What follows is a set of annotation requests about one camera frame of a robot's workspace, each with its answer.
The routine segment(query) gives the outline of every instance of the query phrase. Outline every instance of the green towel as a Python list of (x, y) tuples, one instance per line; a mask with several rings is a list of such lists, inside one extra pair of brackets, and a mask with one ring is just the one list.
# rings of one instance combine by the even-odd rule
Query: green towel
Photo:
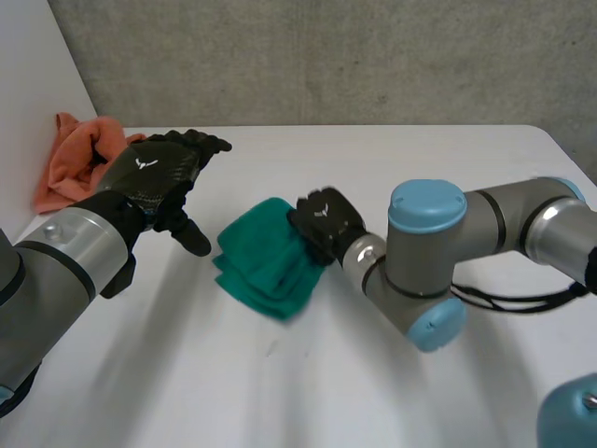
[(303, 309), (324, 267), (286, 219), (292, 206), (279, 198), (259, 203), (217, 237), (223, 254), (216, 282), (252, 309), (286, 320)]

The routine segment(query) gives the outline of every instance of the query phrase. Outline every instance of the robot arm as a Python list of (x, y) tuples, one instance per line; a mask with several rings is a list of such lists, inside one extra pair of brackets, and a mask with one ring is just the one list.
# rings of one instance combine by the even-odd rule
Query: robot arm
[(98, 192), (14, 247), (0, 231), (0, 416), (24, 398), (43, 357), (98, 294), (132, 281), (142, 231), (168, 230), (189, 252), (211, 246), (182, 207), (201, 169), (229, 143), (195, 131), (135, 143)]
[(570, 298), (597, 287), (597, 215), (560, 179), (468, 193), (442, 180), (406, 182), (392, 193), (387, 241), (366, 232), (334, 189), (299, 200), (289, 219), (423, 352), (449, 343), (465, 324), (463, 291), (452, 285), (460, 261), (517, 250), (578, 282)]

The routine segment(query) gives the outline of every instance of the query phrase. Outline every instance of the orange cloth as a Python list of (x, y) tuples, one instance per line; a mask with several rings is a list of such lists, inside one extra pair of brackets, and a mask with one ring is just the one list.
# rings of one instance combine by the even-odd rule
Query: orange cloth
[[(115, 119), (98, 117), (79, 122), (67, 113), (56, 115), (58, 135), (34, 196), (37, 213), (60, 210), (89, 198), (114, 159), (142, 133), (125, 138)], [(107, 163), (97, 161), (93, 150)]]

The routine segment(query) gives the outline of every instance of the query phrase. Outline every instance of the concrete wall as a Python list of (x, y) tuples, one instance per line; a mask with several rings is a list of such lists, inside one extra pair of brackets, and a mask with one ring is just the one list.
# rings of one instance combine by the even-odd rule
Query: concrete wall
[(597, 180), (597, 2), (50, 0), (128, 126), (527, 123)]

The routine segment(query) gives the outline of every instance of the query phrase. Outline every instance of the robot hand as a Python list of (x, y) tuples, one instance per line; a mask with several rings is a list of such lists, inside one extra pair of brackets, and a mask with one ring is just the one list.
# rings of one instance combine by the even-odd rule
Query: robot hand
[(299, 198), (288, 220), (310, 244), (315, 260), (327, 266), (342, 258), (354, 240), (365, 235), (365, 223), (342, 194), (328, 187)]
[(136, 265), (132, 247), (142, 231), (170, 231), (191, 254), (210, 253), (209, 240), (183, 206), (209, 160), (231, 148), (230, 143), (195, 130), (152, 135), (127, 147), (105, 173), (96, 194), (73, 205), (110, 222), (129, 252), (124, 266), (102, 289), (103, 297), (111, 299), (131, 284)]
[(192, 129), (184, 134), (154, 134), (124, 150), (106, 172), (98, 192), (120, 193), (143, 212), (145, 230), (170, 231), (186, 250), (203, 257), (211, 245), (183, 205), (209, 160), (231, 149), (225, 140)]

